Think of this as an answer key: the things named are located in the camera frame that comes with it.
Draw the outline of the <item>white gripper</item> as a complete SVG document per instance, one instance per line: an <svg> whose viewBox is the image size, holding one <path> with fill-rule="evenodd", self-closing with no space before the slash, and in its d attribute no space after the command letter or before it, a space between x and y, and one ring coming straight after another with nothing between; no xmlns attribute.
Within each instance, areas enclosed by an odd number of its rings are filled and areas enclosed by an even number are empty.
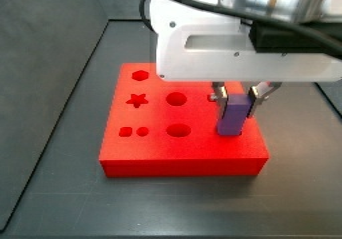
<svg viewBox="0 0 342 239"><path fill-rule="evenodd" d="M171 0L151 0L158 34L157 74L167 81L264 81L249 89L251 118L281 82L342 79L342 61L324 54L259 53L237 18L201 11ZM229 102L223 82L211 83L210 100L222 119Z"/></svg>

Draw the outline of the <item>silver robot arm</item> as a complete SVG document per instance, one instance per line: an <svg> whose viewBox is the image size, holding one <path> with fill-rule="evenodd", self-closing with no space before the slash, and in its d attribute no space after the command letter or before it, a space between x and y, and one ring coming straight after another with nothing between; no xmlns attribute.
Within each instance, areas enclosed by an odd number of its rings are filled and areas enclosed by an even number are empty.
<svg viewBox="0 0 342 239"><path fill-rule="evenodd" d="M221 8L264 15L342 37L342 25L320 21L325 0L202 0ZM167 81L257 81L259 101L284 82L336 82L342 61L309 38L258 21L151 0L151 26L158 34L157 73Z"/></svg>

